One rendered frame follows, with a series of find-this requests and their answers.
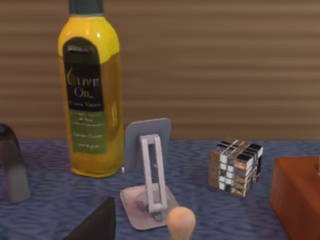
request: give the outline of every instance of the blue fabric surface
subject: blue fabric surface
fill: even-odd
[[[264,146],[261,178],[246,198],[209,189],[209,151],[213,141],[173,141],[165,166],[166,184],[180,205],[192,209],[192,240],[288,240],[269,203],[274,160],[319,155],[314,141],[259,141]],[[74,175],[65,141],[22,141],[31,199],[10,204],[0,171],[0,240],[61,240],[107,197],[115,197],[117,240],[168,240],[166,227],[133,229],[120,201],[122,189],[144,184],[143,172],[104,179]]]

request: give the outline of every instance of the bottle label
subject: bottle label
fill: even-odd
[[[107,141],[98,50],[87,39],[74,37],[63,45],[63,61],[72,149],[104,154]]]

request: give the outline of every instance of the brown striped background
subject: brown striped background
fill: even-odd
[[[108,0],[125,123],[168,117],[172,138],[320,139],[320,2]],[[0,122],[64,139],[57,38],[67,0],[0,0]]]

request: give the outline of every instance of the olive oil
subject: olive oil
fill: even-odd
[[[102,178],[124,158],[120,46],[103,0],[69,0],[58,39],[71,170]]]

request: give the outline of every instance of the black object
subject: black object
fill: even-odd
[[[64,240],[115,240],[115,237],[115,199],[109,197]]]
[[[104,0],[69,0],[69,12],[75,15],[104,14]]]
[[[0,124],[0,167],[3,167],[9,200],[19,203],[30,198],[26,169],[14,131]]]

